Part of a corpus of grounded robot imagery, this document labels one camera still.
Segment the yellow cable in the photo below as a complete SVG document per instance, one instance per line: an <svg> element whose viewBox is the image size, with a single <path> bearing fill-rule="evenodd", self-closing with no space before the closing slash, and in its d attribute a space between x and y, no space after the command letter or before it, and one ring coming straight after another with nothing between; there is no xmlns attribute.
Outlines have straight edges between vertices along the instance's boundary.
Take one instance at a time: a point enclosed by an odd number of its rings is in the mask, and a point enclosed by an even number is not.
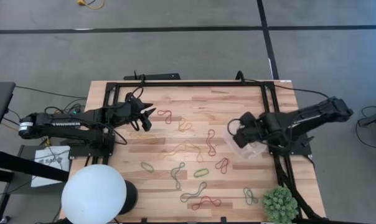
<svg viewBox="0 0 376 224"><path fill-rule="evenodd" d="M51 146L50 138L47 137L45 144L47 145L47 147Z"/></svg>
<svg viewBox="0 0 376 224"><path fill-rule="evenodd" d="M93 10L97 10L97 9L101 9L104 5L105 5L105 0L102 0L102 4L101 6L98 6L98 7L91 7L89 6L85 0L77 0L77 4L81 5L81 6L87 6L89 9L93 9Z"/></svg>

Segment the white paper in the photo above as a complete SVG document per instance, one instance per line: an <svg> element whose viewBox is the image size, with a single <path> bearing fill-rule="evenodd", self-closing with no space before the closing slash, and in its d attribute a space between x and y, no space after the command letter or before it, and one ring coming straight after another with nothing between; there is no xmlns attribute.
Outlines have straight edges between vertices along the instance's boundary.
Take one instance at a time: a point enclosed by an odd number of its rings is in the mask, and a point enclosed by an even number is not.
<svg viewBox="0 0 376 224"><path fill-rule="evenodd" d="M43 150L37 150L35 154L36 159L34 159L34 161L47 165L47 166L62 169L68 172L69 171L69 160L68 160L69 150L70 150L69 146L50 146ZM61 181L51 180L51 179L44 178L44 177L32 176L31 187L40 187L40 186L56 184L56 183L61 183Z"/></svg>

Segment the white label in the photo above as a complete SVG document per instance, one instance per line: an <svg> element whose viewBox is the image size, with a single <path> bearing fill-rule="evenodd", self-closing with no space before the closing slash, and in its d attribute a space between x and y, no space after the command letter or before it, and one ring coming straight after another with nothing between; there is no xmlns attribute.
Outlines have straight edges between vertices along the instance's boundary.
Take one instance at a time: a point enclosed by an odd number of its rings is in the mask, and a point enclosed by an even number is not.
<svg viewBox="0 0 376 224"><path fill-rule="evenodd" d="M19 126L20 127L22 127L22 126L33 126L33 123L31 123L31 122L23 122L23 123L19 124Z"/></svg>
<svg viewBox="0 0 376 224"><path fill-rule="evenodd" d="M52 123L52 126L80 126L79 122L72 122L72 123Z"/></svg>

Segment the white globe lamp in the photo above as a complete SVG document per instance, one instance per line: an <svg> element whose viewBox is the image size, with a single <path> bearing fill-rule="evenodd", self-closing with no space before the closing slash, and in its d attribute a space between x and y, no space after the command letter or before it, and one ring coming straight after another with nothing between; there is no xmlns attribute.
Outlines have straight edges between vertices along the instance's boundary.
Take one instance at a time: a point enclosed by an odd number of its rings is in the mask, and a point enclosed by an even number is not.
<svg viewBox="0 0 376 224"><path fill-rule="evenodd" d="M114 168L87 166L68 180L62 192L62 210L73 224L108 223L134 208L137 189Z"/></svg>

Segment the red rubber band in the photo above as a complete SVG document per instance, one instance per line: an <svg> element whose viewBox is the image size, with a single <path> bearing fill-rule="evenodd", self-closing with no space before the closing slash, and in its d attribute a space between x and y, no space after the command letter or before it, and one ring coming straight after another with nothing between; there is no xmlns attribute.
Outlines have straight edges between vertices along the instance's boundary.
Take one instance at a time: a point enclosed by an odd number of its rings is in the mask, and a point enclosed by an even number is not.
<svg viewBox="0 0 376 224"><path fill-rule="evenodd" d="M171 111L169 111L169 110L167 110L167 111L158 110L157 115L163 116L167 112L170 112L170 115L165 118L164 122L166 122L166 124L171 124L171 114L172 114Z"/></svg>
<svg viewBox="0 0 376 224"><path fill-rule="evenodd" d="M215 164L215 168L221 170L222 174L226 174L227 173L227 167L228 167L229 163L230 163L229 159L223 158L220 162Z"/></svg>
<svg viewBox="0 0 376 224"><path fill-rule="evenodd" d="M220 199L216 199L216 200L212 200L209 196L203 196L201 199L200 199L200 202L199 203L195 203L192 205L191 209L193 210L198 210L199 207L203 204L203 203L206 203L206 202L210 202L212 203L214 206L216 207L219 207L221 205L221 200Z"/></svg>
<svg viewBox="0 0 376 224"><path fill-rule="evenodd" d="M207 132L207 139L206 139L206 144L208 145L209 147L209 156L215 156L216 155L216 151L215 151L215 148L212 146L212 144L210 143L210 140L215 136L215 131L213 129L210 129L208 132Z"/></svg>

